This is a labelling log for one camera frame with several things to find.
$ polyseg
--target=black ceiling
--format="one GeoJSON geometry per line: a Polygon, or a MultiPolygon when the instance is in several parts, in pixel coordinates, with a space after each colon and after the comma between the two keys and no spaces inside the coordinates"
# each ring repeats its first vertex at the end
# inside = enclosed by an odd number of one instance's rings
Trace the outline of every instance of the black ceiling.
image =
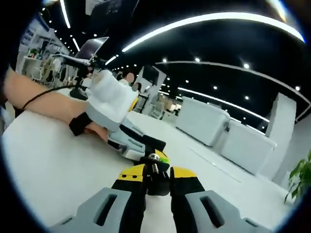
{"type": "MultiPolygon", "coordinates": [[[[119,57],[108,65],[108,68],[129,65],[138,74],[143,65],[168,61],[193,61],[199,57],[201,61],[229,64],[242,67],[248,63],[252,70],[269,75],[291,87],[301,86],[301,93],[311,100],[308,89],[311,73],[310,51],[308,44],[311,34],[308,27],[311,20],[306,14],[308,6],[303,0],[288,0],[285,4],[293,12],[296,26],[302,32],[306,44],[296,37],[262,23],[245,20],[215,20],[195,23],[155,36],[128,52],[121,49],[141,36],[169,23],[208,13],[216,12],[249,12],[282,21],[276,11],[263,0],[140,0],[128,17],[120,17],[107,26],[90,27],[90,16],[85,14],[85,0],[65,0],[71,28],[68,29],[61,11],[60,3],[42,11],[46,22],[52,20],[50,26],[57,30],[56,35],[67,42],[70,49],[77,51],[70,35],[81,47],[88,39],[97,36],[109,36],[110,39],[99,52],[105,60],[119,54],[119,57]]],[[[297,102],[297,116],[308,106],[299,96],[272,81],[249,72],[215,67],[203,64],[162,64],[155,65],[165,72],[171,80],[170,95],[182,94],[177,87],[183,87],[211,95],[231,102],[263,117],[271,110],[273,100],[281,92],[297,102]]],[[[213,102],[198,95],[195,97],[204,102],[213,102]]],[[[231,116],[237,119],[246,117],[246,123],[256,127],[261,120],[247,115],[236,108],[224,106],[231,116]]]]}

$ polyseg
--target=computer screen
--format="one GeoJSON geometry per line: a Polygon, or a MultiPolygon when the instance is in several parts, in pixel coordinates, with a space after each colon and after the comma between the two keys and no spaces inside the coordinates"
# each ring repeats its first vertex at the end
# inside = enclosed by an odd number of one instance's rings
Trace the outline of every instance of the computer screen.
{"type": "Polygon", "coordinates": [[[151,82],[152,85],[156,86],[159,78],[159,72],[152,66],[145,66],[142,77],[151,82]]]}
{"type": "Polygon", "coordinates": [[[88,40],[77,52],[75,58],[91,60],[92,55],[96,54],[101,46],[107,41],[109,37],[100,37],[88,40]]]}

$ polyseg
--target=white table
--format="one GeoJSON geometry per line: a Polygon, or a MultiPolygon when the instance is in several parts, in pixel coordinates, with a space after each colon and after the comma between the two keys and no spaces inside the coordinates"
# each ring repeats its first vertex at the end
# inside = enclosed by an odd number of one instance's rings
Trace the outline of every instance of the white table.
{"type": "MultiPolygon", "coordinates": [[[[167,142],[171,164],[186,167],[206,190],[214,190],[248,217],[274,228],[290,210],[286,191],[251,176],[170,124],[131,112],[129,119],[148,135],[167,142]]],[[[62,122],[21,114],[3,135],[12,179],[34,214],[50,226],[68,215],[132,165],[93,135],[75,137],[62,122]]],[[[175,232],[170,196],[147,196],[142,233],[175,232]]]]}

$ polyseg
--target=black cable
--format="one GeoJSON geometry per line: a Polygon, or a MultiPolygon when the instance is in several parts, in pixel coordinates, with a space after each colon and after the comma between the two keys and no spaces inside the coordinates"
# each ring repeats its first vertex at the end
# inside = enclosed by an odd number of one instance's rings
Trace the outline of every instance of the black cable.
{"type": "Polygon", "coordinates": [[[46,90],[46,91],[40,93],[39,95],[36,95],[35,97],[33,97],[33,98],[32,98],[31,100],[29,100],[27,103],[25,103],[25,105],[24,105],[23,108],[22,108],[22,111],[25,110],[26,106],[27,106],[29,103],[31,103],[31,102],[34,101],[35,99],[37,99],[37,98],[39,98],[39,97],[41,97],[41,96],[43,96],[43,95],[45,95],[45,94],[47,94],[47,93],[50,93],[50,92],[52,92],[52,91],[58,91],[58,90],[64,89],[64,88],[72,88],[72,87],[78,87],[78,88],[85,87],[85,88],[88,88],[87,86],[81,86],[81,85],[78,85],[78,86],[77,86],[77,85],[67,85],[67,86],[60,86],[60,87],[52,88],[52,89],[50,89],[50,90],[46,90]]]}

